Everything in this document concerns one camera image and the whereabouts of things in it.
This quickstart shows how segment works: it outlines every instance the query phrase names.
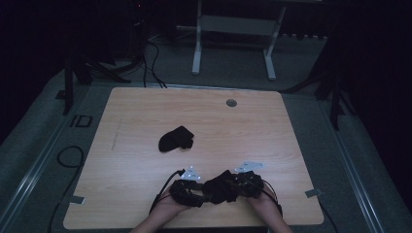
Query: floor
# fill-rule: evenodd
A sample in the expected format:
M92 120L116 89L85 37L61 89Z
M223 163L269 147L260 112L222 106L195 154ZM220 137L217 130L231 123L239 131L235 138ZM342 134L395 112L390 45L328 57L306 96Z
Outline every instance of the floor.
M155 61L156 76L169 88L242 88L281 90L307 78L325 40L282 37L277 41L273 63L276 81L266 78L259 38L242 38L241 45L224 43L223 35L205 35L200 74L191 73L194 34L181 31L175 44L161 35L148 45L149 64ZM118 59L119 65L125 59ZM66 147L78 146L87 153L105 103L114 86L143 86L144 69L123 74L132 83L114 83L93 72L91 86L75 83L75 105L63 116L63 100L55 94L64 88L64 72L53 77L33 103L24 119L0 148L1 232L72 232L64 229L68 187L74 169L61 167L56 155ZM152 74L148 87L158 87ZM357 116L341 104L340 130L328 120L330 101L316 100L314 83L295 94L284 94L297 141L320 202L339 232L412 232L412 217L397 194L379 154ZM74 115L93 116L89 128L70 127ZM69 158L79 161L78 156ZM328 217L321 225L292 226L294 232L334 232ZM76 232L127 232L129 229L92 229ZM265 232L265 229L254 229ZM251 232L251 229L189 229L179 232Z

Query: metal bracket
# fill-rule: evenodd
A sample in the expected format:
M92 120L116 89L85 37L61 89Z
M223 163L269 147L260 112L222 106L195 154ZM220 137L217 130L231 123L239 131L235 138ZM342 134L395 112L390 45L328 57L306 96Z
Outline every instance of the metal bracket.
M237 173L246 173L246 172L250 172L256 169L260 169L262 167L263 167L263 163L245 161L240 167L235 168L234 171Z
M199 181L200 176L194 170L193 166L190 166L190 168L188 168L185 171L185 173L181 176L181 179L186 181Z

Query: small circular hole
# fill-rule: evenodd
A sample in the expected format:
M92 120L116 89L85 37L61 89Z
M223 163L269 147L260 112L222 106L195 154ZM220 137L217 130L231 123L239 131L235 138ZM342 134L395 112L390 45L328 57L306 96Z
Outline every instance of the small circular hole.
M228 100L226 100L226 105L228 106L228 107L235 107L236 105L237 105L237 102L236 102L236 100L234 100L234 99L228 99Z

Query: wooden table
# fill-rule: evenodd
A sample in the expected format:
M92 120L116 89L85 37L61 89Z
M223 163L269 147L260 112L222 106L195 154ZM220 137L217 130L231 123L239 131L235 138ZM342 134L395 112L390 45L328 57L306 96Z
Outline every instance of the wooden table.
M180 125L194 134L192 148L160 152L161 136ZM264 164L255 173L275 188L288 224L323 222L318 199L304 193L313 185L278 92L114 88L74 193L86 200L70 205L64 226L132 228L173 172L193 166L205 183L245 160ZM239 197L191 208L165 227L262 225Z

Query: gray carpet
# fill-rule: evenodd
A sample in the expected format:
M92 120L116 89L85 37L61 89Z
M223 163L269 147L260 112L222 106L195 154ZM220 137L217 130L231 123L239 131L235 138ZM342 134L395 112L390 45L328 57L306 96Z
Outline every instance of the gray carpet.
M152 39L160 49L155 63L155 73L169 87L174 84L278 90L297 84L308 76L325 41L281 38L276 45L273 60L278 79L266 78L261 50L255 47L234 46L225 48L221 43L208 40L204 45L200 75L191 74L194 52L192 34L183 36L176 44L164 43L160 37ZM147 48L148 61L155 57L155 48ZM143 69L123 74L133 80L129 86L142 86ZM149 86L154 80L147 76ZM33 164L44 154L49 154L43 175L37 181L24 206L12 219L10 232L47 232L53 217L52 232L71 232L62 226L67 198L53 213L75 169L61 167L56 162L59 151L68 146L79 146L87 154L98 121L113 86L120 85L107 78L95 76L91 87L76 85L76 105L69 116L63 116L63 102L55 100L63 88L62 73L54 77L35 101L24 119L0 148L0 209L5 210L19 183ZM284 95L285 104L314 187L324 194L320 201L330 213L339 232L370 232L363 217L359 197L355 194L342 162L342 151L336 135L325 118L328 101L313 97L316 84L295 95ZM73 115L93 116L90 128L70 127ZM339 136L354 161L370 200L381 219L385 232L412 232L412 218L395 191L373 144L356 116L346 113L339 117ZM75 150L64 156L76 164L80 157ZM327 219L321 225L292 226L294 232L334 232ZM119 230L79 230L76 232L127 232ZM204 229L195 232L265 232L264 229Z

